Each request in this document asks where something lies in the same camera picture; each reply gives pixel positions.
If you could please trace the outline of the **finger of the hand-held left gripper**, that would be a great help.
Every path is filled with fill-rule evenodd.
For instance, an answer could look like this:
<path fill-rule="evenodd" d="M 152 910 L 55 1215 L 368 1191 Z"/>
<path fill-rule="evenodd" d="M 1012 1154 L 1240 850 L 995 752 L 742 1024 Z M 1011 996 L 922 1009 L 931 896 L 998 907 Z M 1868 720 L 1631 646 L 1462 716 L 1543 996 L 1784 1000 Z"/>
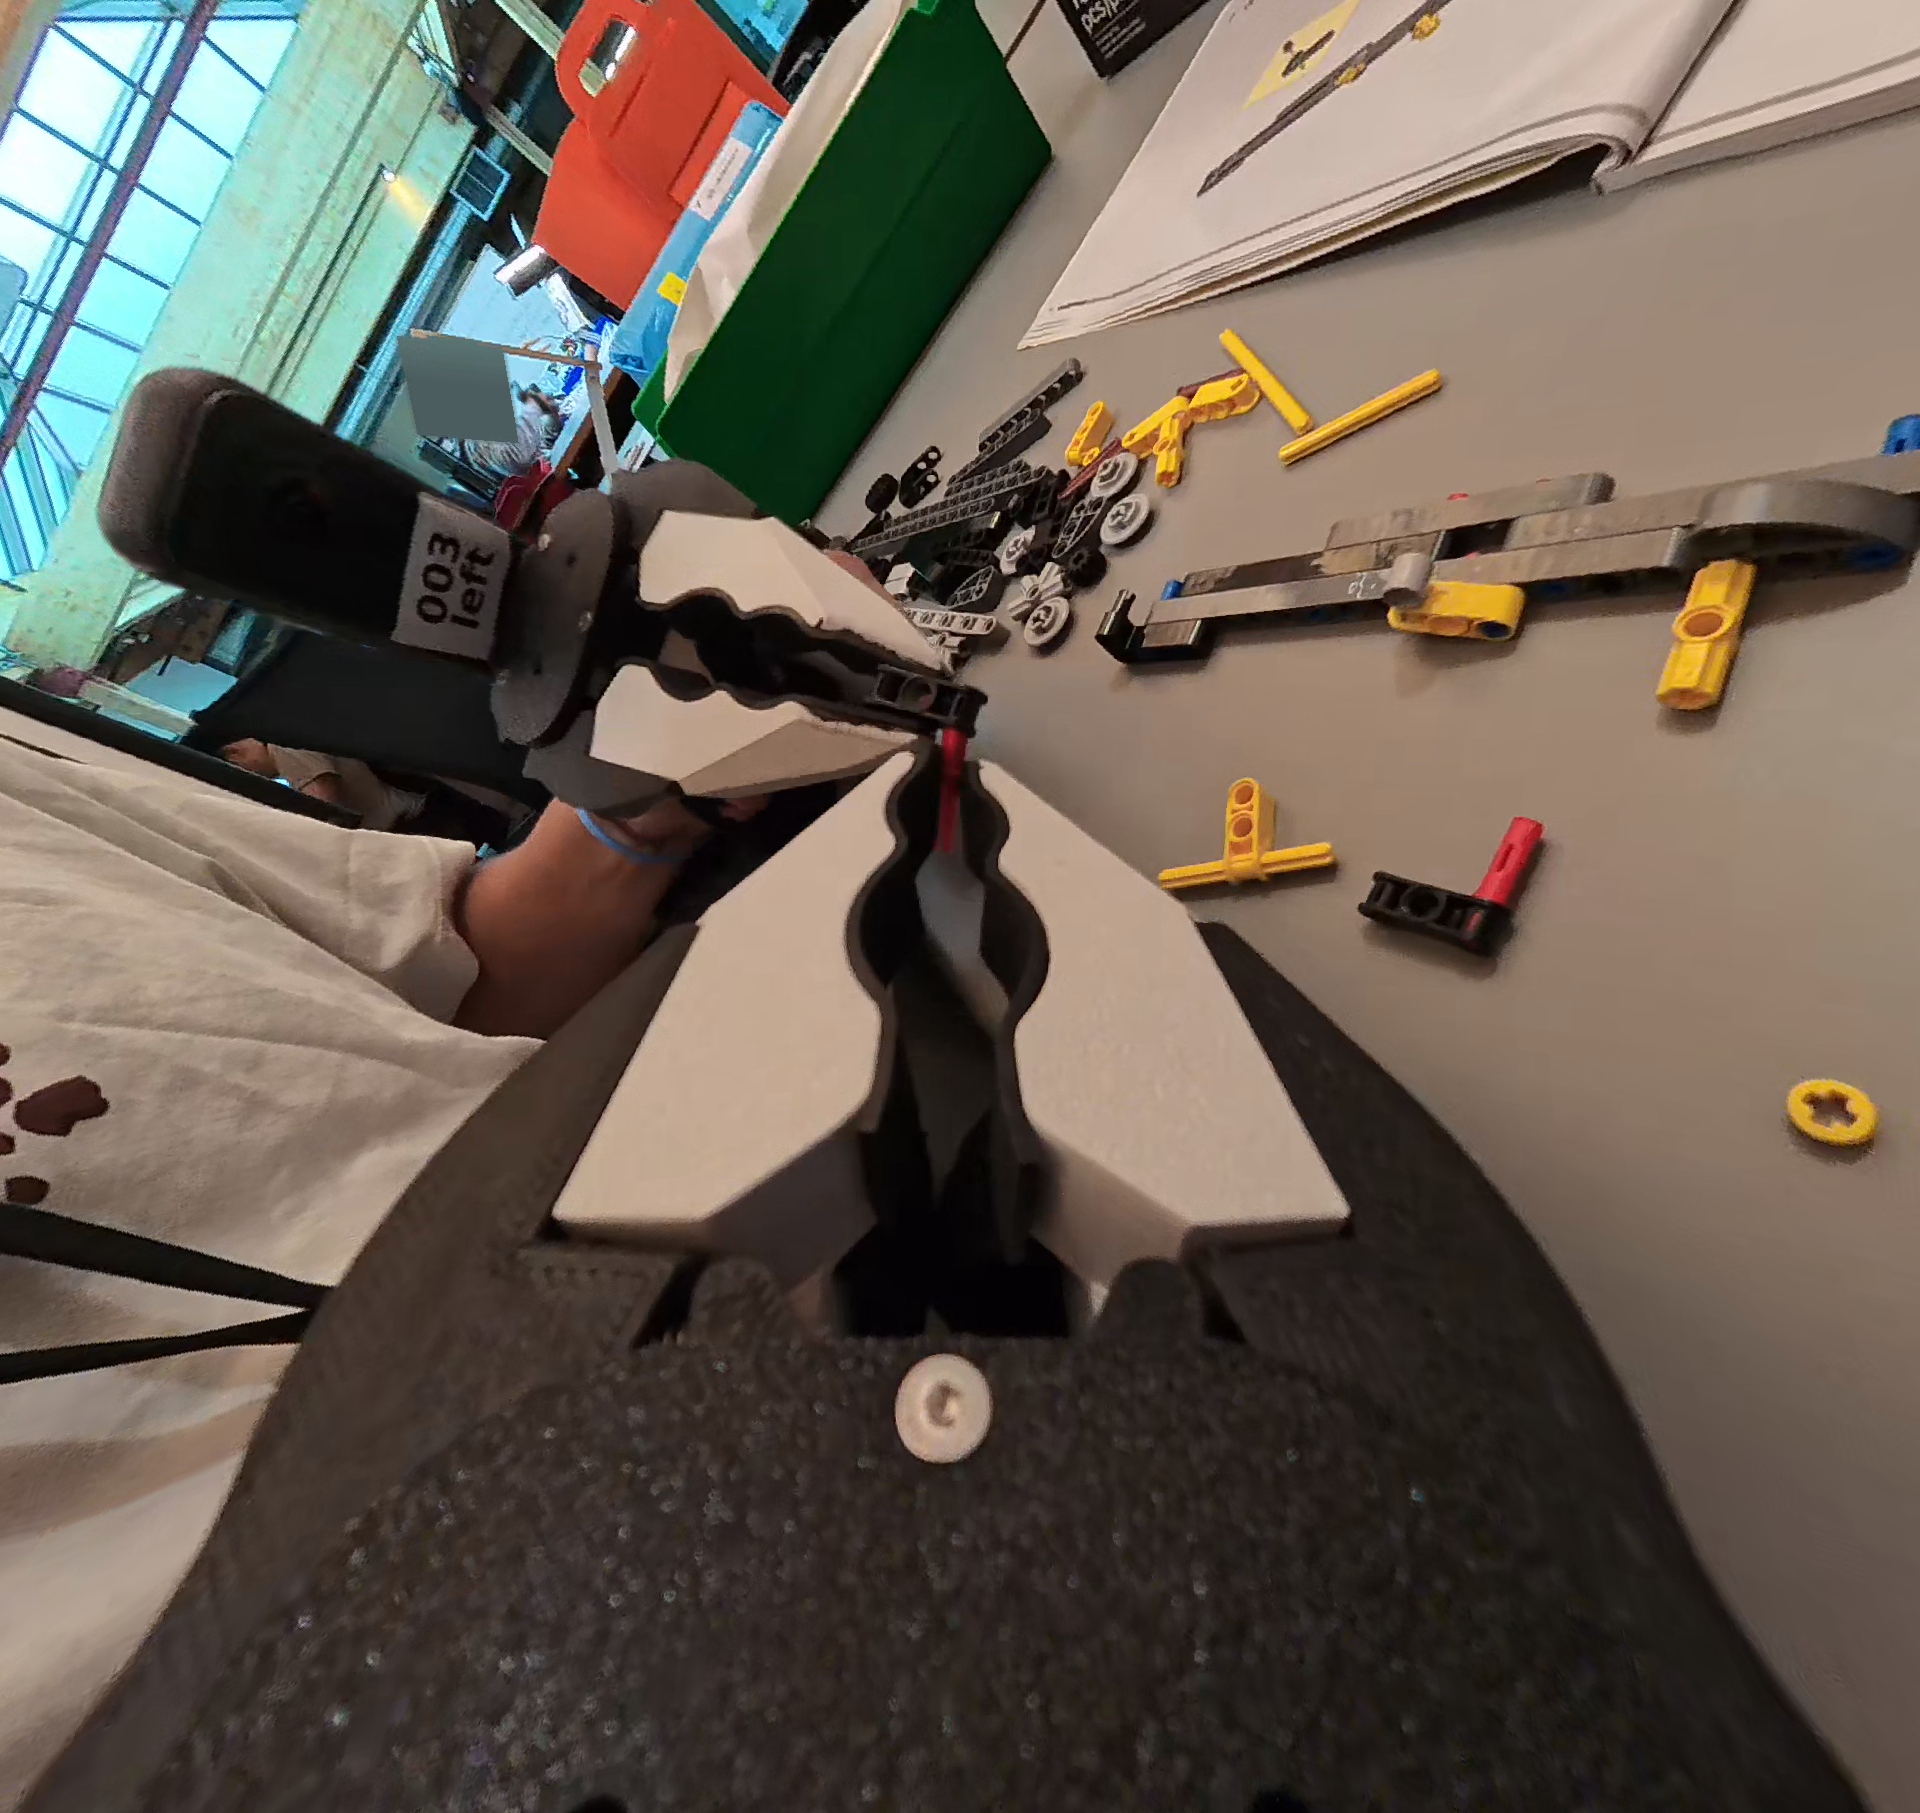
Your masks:
<path fill-rule="evenodd" d="M 588 801 L 761 801 L 871 772 L 917 730 L 868 720 L 868 673 L 830 693 L 742 693 L 664 665 L 620 665 L 588 719 Z"/>
<path fill-rule="evenodd" d="M 653 613 L 714 601 L 735 620 L 771 616 L 815 642 L 848 642 L 886 665 L 945 677 L 935 646 L 855 560 L 822 549 L 771 519 L 667 510 L 639 540 L 637 601 Z"/>

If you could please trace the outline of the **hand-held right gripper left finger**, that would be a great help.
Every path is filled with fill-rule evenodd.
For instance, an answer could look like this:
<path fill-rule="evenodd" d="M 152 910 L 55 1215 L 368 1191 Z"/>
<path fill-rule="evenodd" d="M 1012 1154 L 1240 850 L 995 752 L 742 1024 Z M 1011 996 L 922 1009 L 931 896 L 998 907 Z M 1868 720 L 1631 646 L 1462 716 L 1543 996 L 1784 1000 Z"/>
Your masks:
<path fill-rule="evenodd" d="M 897 970 L 931 833 L 931 752 L 859 780 L 691 928 L 608 1108 L 551 1205 L 570 1249 L 757 1262 L 815 1331 L 886 1217 Z"/>

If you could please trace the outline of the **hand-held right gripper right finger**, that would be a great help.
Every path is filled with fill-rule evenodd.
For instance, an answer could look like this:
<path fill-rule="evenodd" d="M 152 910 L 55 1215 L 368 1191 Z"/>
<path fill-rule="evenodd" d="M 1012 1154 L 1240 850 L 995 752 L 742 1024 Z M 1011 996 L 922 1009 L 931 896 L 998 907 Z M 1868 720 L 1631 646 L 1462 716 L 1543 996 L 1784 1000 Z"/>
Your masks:
<path fill-rule="evenodd" d="M 1188 913 L 1004 769 L 978 767 L 990 873 L 1035 914 L 1009 989 L 1037 1241 L 1085 1284 L 1131 1262 L 1337 1234 L 1348 1202 Z"/>

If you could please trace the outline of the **pile of black grey lego pieces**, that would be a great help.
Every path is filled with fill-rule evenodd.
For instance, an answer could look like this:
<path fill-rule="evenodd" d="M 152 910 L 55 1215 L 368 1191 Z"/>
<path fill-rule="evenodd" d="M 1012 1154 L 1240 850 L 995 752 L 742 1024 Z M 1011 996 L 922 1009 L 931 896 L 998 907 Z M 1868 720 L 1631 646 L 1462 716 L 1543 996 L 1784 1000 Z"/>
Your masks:
<path fill-rule="evenodd" d="M 882 474 L 867 491 L 867 522 L 842 543 L 948 665 L 1006 634 L 1055 647 L 1077 595 L 1154 525 L 1146 461 L 1119 450 L 1115 428 L 1085 469 L 1045 457 L 1052 412 L 1082 379 L 1080 362 L 1058 364 L 950 469 L 930 444 Z"/>

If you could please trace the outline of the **black lego pin connector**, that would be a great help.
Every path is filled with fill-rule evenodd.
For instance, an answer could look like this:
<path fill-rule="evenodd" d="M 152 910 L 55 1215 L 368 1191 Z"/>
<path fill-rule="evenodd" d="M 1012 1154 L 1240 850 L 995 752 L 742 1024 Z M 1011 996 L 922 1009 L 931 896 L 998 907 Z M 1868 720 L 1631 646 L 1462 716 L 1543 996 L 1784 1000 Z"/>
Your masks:
<path fill-rule="evenodd" d="M 1513 925 L 1507 904 L 1481 895 L 1376 872 L 1358 913 L 1388 931 L 1418 935 L 1475 959 L 1493 956 Z"/>

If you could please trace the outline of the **grey lego beam assembly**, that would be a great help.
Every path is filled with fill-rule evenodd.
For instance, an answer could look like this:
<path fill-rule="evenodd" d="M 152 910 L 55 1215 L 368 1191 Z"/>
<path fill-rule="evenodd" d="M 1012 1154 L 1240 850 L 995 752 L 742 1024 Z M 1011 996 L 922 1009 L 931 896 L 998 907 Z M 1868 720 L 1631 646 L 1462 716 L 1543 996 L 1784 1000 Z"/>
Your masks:
<path fill-rule="evenodd" d="M 1313 552 L 1188 573 L 1139 613 L 1115 595 L 1097 646 L 1125 668 L 1205 661 L 1233 626 L 1381 616 L 1401 634 L 1507 643 L 1529 609 L 1673 592 L 1654 700 L 1715 708 L 1762 577 L 1903 573 L 1917 546 L 1917 422 L 1879 453 L 1811 469 L 1617 496 L 1582 473 L 1339 521 Z"/>

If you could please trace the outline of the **white lego instruction booklet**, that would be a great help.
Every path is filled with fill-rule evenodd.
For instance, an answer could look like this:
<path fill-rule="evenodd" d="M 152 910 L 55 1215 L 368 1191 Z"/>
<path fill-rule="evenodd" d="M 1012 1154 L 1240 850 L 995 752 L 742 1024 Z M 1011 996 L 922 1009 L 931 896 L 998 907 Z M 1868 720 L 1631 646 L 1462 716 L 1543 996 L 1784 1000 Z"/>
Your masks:
<path fill-rule="evenodd" d="M 1915 109 L 1915 0 L 1228 0 L 1023 348 L 1566 161 L 1596 191 Z"/>

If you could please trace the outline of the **blue plastic bag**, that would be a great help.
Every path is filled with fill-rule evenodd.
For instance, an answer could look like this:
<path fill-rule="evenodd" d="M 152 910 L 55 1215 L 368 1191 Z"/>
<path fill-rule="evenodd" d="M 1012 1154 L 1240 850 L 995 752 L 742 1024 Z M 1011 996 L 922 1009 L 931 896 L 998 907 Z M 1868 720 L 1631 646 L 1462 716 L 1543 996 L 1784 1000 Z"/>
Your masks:
<path fill-rule="evenodd" d="M 688 276 L 714 225 L 728 210 L 761 157 L 773 144 L 781 119 L 779 110 L 757 101 L 750 101 L 740 109 L 652 266 L 641 276 L 608 348 L 611 366 L 633 379 L 634 384 L 644 384 L 661 368 Z"/>

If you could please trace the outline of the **green plastic bin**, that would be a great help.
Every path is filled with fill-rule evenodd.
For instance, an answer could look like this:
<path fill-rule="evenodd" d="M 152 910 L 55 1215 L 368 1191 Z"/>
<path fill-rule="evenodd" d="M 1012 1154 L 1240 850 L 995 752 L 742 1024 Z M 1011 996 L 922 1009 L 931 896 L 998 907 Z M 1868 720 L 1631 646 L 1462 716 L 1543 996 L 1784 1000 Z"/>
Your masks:
<path fill-rule="evenodd" d="M 975 0 L 871 0 L 686 277 L 637 420 L 808 519 L 1052 158 Z"/>

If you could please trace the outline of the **skylight window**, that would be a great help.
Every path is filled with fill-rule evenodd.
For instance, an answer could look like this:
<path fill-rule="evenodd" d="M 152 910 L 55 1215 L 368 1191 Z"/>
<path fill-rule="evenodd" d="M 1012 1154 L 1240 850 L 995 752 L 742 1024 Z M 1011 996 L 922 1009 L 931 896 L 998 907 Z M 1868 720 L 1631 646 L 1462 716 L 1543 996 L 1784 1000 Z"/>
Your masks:
<path fill-rule="evenodd" d="M 307 0 L 58 0 L 4 115 L 4 592 L 43 566 Z"/>

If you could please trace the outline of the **orange plastic carry case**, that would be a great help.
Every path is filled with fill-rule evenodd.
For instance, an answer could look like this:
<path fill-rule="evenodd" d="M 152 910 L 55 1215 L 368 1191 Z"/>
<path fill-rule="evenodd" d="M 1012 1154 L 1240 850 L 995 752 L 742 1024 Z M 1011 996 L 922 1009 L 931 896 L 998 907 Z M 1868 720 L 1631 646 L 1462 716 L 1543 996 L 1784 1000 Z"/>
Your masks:
<path fill-rule="evenodd" d="M 535 242 L 624 311 L 740 110 L 789 106 L 695 0 L 585 0 L 555 67 L 570 123 Z"/>

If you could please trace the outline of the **person's white t-shirt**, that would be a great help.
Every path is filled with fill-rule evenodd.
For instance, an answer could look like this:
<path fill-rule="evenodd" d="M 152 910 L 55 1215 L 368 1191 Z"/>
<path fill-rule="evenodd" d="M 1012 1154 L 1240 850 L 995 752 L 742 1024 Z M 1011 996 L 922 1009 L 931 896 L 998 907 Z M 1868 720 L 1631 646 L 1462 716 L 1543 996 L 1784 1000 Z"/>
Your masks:
<path fill-rule="evenodd" d="M 537 1050 L 453 1017 L 475 979 L 462 844 L 312 822 L 193 782 L 2 748 L 4 1120 L 46 1205 L 339 1281 Z M 169 1604 L 285 1348 L 2 1394 L 2 1792 L 12 1809 Z"/>

